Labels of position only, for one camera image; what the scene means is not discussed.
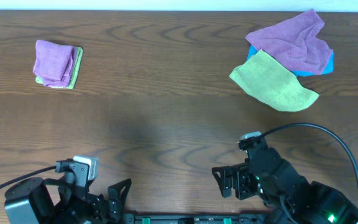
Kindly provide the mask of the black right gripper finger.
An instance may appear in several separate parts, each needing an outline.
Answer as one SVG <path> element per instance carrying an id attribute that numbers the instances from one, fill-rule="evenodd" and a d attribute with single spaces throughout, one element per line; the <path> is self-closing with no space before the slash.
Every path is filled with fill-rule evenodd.
<path id="1" fill-rule="evenodd" d="M 223 182 L 225 179 L 232 179 L 237 176 L 236 166 L 213 167 L 211 171 L 217 182 Z"/>
<path id="2" fill-rule="evenodd" d="M 222 197 L 227 198 L 232 195 L 232 177 L 218 176 L 218 186 Z"/>

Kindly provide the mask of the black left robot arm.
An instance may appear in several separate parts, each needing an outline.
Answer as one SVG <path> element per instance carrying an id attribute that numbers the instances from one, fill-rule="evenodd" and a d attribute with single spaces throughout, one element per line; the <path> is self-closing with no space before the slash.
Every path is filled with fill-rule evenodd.
<path id="1" fill-rule="evenodd" d="M 132 181 L 108 187 L 108 199 L 90 193 L 98 176 L 97 157 L 77 155 L 56 162 L 59 179 L 31 177 L 12 186 L 4 208 L 10 223 L 120 223 Z"/>

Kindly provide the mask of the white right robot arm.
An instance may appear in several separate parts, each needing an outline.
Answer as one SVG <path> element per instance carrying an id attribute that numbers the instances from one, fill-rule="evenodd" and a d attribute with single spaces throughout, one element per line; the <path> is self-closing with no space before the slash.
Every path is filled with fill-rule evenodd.
<path id="1" fill-rule="evenodd" d="M 259 196 L 295 223 L 358 223 L 358 208 L 344 194 L 308 182 L 276 149 L 258 146 L 247 155 L 241 164 L 212 168 L 224 198 L 232 191 L 239 200 Z"/>

